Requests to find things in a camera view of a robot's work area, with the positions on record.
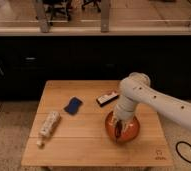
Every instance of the chair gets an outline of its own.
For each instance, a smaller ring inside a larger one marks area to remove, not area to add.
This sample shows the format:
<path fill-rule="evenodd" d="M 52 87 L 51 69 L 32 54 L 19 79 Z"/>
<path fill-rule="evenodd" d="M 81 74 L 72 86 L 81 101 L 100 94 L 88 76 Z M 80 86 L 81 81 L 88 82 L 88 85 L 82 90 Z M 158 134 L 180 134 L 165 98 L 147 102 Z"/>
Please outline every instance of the chair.
<path fill-rule="evenodd" d="M 66 6 L 58 8 L 55 7 L 56 5 L 63 5 L 62 3 L 66 3 Z M 65 15 L 68 21 L 71 20 L 71 16 L 67 7 L 67 0 L 43 0 L 43 4 L 48 5 L 46 13 L 51 13 L 50 21 L 56 17 L 57 13 Z"/>
<path fill-rule="evenodd" d="M 98 11 L 98 12 L 101 12 L 101 9 L 100 9 L 100 7 L 99 7 L 99 5 L 98 5 L 98 2 L 101 2 L 101 0 L 84 0 L 84 3 L 83 3 L 83 5 L 81 6 L 81 8 L 82 8 L 82 10 L 85 10 L 85 6 L 86 6 L 86 5 L 88 5 L 88 4 L 90 4 L 90 3 L 94 3 L 94 6 L 97 7 L 97 11 Z"/>

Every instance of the wooden surface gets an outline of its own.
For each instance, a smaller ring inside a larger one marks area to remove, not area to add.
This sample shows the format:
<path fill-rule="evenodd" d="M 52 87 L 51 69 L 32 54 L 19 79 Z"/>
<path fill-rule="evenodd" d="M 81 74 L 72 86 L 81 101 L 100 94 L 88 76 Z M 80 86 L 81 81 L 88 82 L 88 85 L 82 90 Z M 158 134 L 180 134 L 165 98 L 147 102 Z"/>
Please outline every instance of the wooden surface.
<path fill-rule="evenodd" d="M 140 104 L 136 116 L 139 136 L 124 145 L 112 142 L 104 120 L 116 101 L 99 107 L 96 98 L 118 90 L 118 81 L 48 81 L 26 145 L 22 165 L 27 166 L 170 166 L 171 155 L 156 112 Z M 75 116 L 62 109 L 72 97 L 83 101 Z M 43 149 L 36 145 L 39 128 L 50 110 L 62 120 Z"/>

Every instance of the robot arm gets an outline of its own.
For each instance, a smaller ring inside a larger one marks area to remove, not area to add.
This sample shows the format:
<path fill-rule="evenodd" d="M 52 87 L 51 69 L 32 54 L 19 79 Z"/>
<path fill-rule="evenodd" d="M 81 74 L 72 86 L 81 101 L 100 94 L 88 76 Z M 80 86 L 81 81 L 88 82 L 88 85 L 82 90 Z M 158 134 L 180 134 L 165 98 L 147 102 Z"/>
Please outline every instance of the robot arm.
<path fill-rule="evenodd" d="M 121 95 L 115 106 L 114 118 L 126 122 L 135 115 L 139 102 L 191 131 L 191 103 L 165 95 L 150 88 L 150 79 L 142 73 L 132 73 L 120 83 Z"/>

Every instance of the cabinet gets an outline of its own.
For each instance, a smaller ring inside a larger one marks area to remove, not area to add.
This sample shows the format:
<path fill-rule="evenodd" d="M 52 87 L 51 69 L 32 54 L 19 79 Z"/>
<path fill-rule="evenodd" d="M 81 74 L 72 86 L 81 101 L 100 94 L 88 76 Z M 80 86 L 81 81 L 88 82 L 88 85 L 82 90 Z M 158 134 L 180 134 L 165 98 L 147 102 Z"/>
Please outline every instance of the cabinet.
<path fill-rule="evenodd" d="M 191 99 L 191 36 L 0 36 L 0 99 L 39 99 L 46 80 L 123 79 Z"/>

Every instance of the floor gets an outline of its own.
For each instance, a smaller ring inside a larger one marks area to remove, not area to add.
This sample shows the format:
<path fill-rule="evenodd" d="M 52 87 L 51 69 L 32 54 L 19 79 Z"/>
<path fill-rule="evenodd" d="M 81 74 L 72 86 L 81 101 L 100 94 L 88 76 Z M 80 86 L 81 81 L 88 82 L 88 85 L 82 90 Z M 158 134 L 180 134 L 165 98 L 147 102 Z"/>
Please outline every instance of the floor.
<path fill-rule="evenodd" d="M 40 171 L 39 167 L 21 166 L 22 154 L 34 120 L 38 101 L 6 101 L 0 102 L 0 171 Z M 175 151 L 178 141 L 191 144 L 191 133 L 172 121 L 160 116 L 166 140 L 172 154 L 173 167 L 158 168 L 51 168 L 54 171 L 189 171 L 191 165 L 183 161 Z M 181 146 L 182 153 L 191 160 L 191 150 Z"/>
<path fill-rule="evenodd" d="M 53 26 L 100 26 L 101 14 L 93 5 L 81 10 L 81 0 L 73 0 L 72 20 L 58 15 Z M 188 26 L 191 22 L 191 0 L 110 0 L 110 27 Z M 31 0 L 0 0 L 0 27 L 38 26 Z"/>

